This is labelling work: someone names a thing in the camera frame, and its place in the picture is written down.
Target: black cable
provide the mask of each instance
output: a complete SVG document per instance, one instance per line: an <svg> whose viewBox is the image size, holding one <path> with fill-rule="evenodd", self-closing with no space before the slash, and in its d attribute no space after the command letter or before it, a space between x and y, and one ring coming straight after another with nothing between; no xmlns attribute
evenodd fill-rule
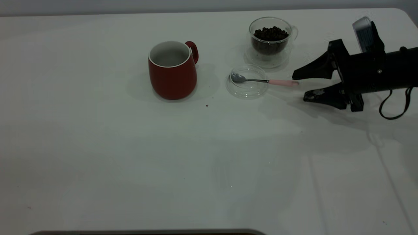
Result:
<svg viewBox="0 0 418 235"><path fill-rule="evenodd" d="M392 90L390 90L389 96L385 100L383 100L382 103L380 104L380 107L379 107L379 113L380 113L380 115L382 117L388 119L388 120L395 120L395 119L398 119L398 118L402 117L405 114L405 112L408 110L408 108L409 108L409 103L411 102L411 91L412 91L413 88L414 87L408 87L405 90L406 102L405 102L405 109L403 110L403 113L401 113L401 114L399 114L398 116L395 116L395 117L385 117L383 115L383 113L382 113L383 105L389 99L389 97L392 95Z"/></svg>

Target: coffee bean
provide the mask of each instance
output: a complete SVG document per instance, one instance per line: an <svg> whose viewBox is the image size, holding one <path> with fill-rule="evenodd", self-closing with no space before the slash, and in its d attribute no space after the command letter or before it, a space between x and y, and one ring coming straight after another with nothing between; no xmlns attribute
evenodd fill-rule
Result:
<svg viewBox="0 0 418 235"><path fill-rule="evenodd" d="M281 41L286 39L289 34L281 28L273 26L272 28L264 27L262 30L257 29L254 33L254 36L263 41ZM251 44L254 49L260 54L264 55L278 54L286 47L287 42L288 41L283 41L280 43L265 43L254 38L251 39Z"/></svg>

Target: pink spoon handle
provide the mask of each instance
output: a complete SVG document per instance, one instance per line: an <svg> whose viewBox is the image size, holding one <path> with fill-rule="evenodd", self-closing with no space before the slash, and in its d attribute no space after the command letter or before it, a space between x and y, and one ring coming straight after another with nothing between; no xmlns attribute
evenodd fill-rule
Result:
<svg viewBox="0 0 418 235"><path fill-rule="evenodd" d="M285 87L293 87L299 85L297 81L286 81L286 80L269 80L269 84L278 85L278 86L285 86Z"/></svg>

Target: metal spoon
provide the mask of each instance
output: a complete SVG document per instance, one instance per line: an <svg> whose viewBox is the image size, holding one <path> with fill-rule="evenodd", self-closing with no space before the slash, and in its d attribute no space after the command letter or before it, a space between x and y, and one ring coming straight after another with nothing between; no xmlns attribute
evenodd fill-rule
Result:
<svg viewBox="0 0 418 235"><path fill-rule="evenodd" d="M244 76L236 73L232 73L230 75L231 79L235 83L243 83L246 81L253 81L253 82L265 82L271 85L278 85L278 86L285 86L285 87L293 87L299 85L298 81L287 81L287 80L261 80L261 79L246 79Z"/></svg>

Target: glass cup handle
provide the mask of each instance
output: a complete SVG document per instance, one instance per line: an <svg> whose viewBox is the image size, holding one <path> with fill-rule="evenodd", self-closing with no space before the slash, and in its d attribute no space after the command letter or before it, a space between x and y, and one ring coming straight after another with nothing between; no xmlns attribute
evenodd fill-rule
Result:
<svg viewBox="0 0 418 235"><path fill-rule="evenodd" d="M292 32L293 32L293 40L296 40L299 34L299 30L296 26L291 26L291 27L292 27Z"/></svg>

